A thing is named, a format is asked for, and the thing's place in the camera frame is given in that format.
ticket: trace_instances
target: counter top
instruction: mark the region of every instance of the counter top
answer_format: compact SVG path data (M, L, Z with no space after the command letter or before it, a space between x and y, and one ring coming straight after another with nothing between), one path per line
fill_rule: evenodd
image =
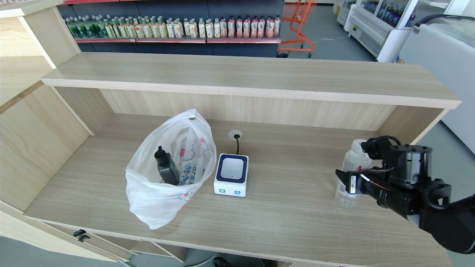
M124 169L165 117L115 114L90 136L25 215L130 239L344 266L449 266L445 250L375 200L354 209L334 200L353 139L376 132L208 120L219 153L233 153L228 131L240 129L249 156L247 196L216 195L212 176L166 226L150 230L129 211Z
M62 3L63 0L31 0L0 4L0 19L25 16Z
M45 85L456 108L460 101L423 67L378 62L81 53Z

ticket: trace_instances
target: drawer handle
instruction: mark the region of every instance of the drawer handle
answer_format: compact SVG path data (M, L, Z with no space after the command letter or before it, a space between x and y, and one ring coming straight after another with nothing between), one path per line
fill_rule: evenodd
M76 232L74 232L73 237L78 237L78 236L84 235L85 233L86 233L86 230L79 229Z
M79 242L84 242L84 240L89 239L89 238L90 237L88 235L82 235L77 240L79 240Z

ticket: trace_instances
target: plastic bag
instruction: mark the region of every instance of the plastic bag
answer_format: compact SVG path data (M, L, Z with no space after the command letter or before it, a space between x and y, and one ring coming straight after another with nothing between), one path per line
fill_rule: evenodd
M178 186L163 183L158 173L153 155L159 145L171 154L179 170ZM147 136L125 170L130 211L150 229L166 225L215 166L211 128L198 111L190 109L168 119Z

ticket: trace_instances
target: robotic arm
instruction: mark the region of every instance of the robotic arm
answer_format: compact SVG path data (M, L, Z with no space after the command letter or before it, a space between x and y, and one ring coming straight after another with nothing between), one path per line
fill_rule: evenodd
M475 194L450 203L452 186L431 178L432 148L401 145L392 136L370 138L361 147L371 159L382 160L382 167L335 170L349 194L371 196L379 206L418 225L448 250L475 253Z

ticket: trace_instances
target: bottle cap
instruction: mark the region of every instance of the bottle cap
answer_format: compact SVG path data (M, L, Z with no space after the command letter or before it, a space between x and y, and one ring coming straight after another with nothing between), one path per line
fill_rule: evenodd
M162 146L158 147L158 150L157 152L155 152L154 157L159 165L166 165L170 161L170 159L167 157L166 151L162 149Z
M355 140L353 140L353 143L351 144L351 150L353 150L358 155L365 154L363 152L363 149L361 148L361 143L366 142L366 141L367 140L364 140L364 139L355 139Z

